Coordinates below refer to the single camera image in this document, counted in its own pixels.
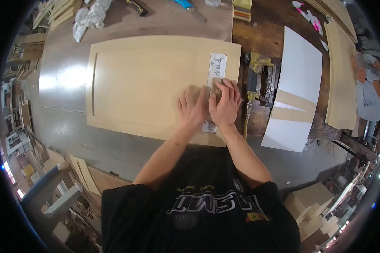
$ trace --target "person's left hand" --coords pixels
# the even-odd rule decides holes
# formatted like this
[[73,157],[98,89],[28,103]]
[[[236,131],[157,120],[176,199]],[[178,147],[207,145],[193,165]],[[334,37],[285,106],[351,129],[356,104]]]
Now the person's left hand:
[[205,94],[207,88],[203,86],[198,96],[197,102],[194,103],[195,94],[192,86],[189,86],[177,99],[177,110],[179,112],[179,127],[185,128],[195,134],[201,130],[205,119]]

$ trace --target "wooden workbench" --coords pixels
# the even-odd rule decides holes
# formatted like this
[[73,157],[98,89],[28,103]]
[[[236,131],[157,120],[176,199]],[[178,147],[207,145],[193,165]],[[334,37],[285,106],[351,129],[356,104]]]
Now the wooden workbench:
[[[254,51],[269,56],[272,62],[280,66],[286,25],[323,53],[319,100],[309,138],[339,140],[340,131],[324,123],[329,95],[329,53],[324,50],[319,38],[326,42],[326,36],[320,36],[311,23],[295,10],[290,0],[253,1],[252,21],[247,23],[234,19],[233,25],[232,3],[229,0],[223,0],[222,5],[217,8],[207,6],[203,0],[193,0],[197,9],[206,16],[207,23],[198,22],[176,3],[152,0],[142,2],[149,10],[146,18],[139,18],[138,13],[127,7],[123,1],[114,1],[104,20],[106,26],[102,29],[88,29],[80,43],[76,43],[72,36],[72,19],[48,33],[39,83],[41,106],[85,112],[85,69],[93,43],[143,35],[182,35],[230,41],[232,27],[232,41],[241,44],[244,52]],[[306,3],[302,9],[306,10],[308,6]],[[322,23],[325,21],[313,7],[308,9]],[[269,114],[270,109],[259,106],[256,101],[253,104],[248,133],[263,136]],[[243,132],[243,113],[239,113],[237,125],[240,132]]]
[[[305,3],[302,10],[310,10],[318,17],[320,22],[325,22],[325,17],[317,12],[309,4]],[[283,54],[284,26],[288,26],[308,42],[313,44],[323,54],[323,68],[321,77],[321,87],[319,91],[318,104],[312,123],[309,139],[339,140],[341,130],[325,124],[325,115],[328,108],[330,66],[329,53],[322,47],[320,40],[327,43],[327,37],[321,36],[311,23],[291,4],[289,0],[259,0],[253,1],[251,9],[250,23],[234,19],[233,39],[234,43],[242,45],[242,53],[253,51],[271,58],[272,63],[281,65]],[[245,94],[246,75],[241,66],[239,75],[239,86],[242,94]],[[238,114],[237,127],[243,132],[244,108]],[[270,116],[270,108],[259,106],[258,100],[254,101],[250,119],[248,122],[248,134],[253,136],[263,136]]]

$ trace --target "white board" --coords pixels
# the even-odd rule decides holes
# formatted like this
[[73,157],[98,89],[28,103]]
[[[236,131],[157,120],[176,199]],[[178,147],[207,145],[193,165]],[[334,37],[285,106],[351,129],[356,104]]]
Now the white board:
[[278,89],[316,104],[321,73],[322,53],[298,33],[285,26]]
[[[317,104],[321,74],[322,53],[306,39],[285,26],[278,89]],[[275,102],[274,107],[302,110],[280,102]],[[311,125],[312,121],[309,123],[270,118],[261,145],[302,152]]]

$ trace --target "plastic bag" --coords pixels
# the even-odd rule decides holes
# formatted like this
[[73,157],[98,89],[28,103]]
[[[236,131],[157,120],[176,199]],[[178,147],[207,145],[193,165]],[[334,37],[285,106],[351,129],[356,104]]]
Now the plastic bag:
[[96,0],[90,10],[86,7],[79,9],[75,15],[72,33],[76,42],[80,42],[88,27],[103,28],[106,11],[113,0]]

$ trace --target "concrete floor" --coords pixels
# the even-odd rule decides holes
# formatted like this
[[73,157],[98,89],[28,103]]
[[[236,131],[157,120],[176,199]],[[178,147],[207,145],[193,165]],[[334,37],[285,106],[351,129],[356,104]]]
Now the concrete floor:
[[[99,169],[133,180],[163,141],[92,127],[87,125],[85,113],[40,106],[39,72],[40,68],[22,82],[26,98],[31,101],[33,126],[39,140],[61,153],[69,152]],[[321,141],[320,146],[314,141],[302,153],[261,147],[260,142],[261,138],[248,139],[279,189],[295,189],[323,180],[345,162],[347,155],[328,141]]]

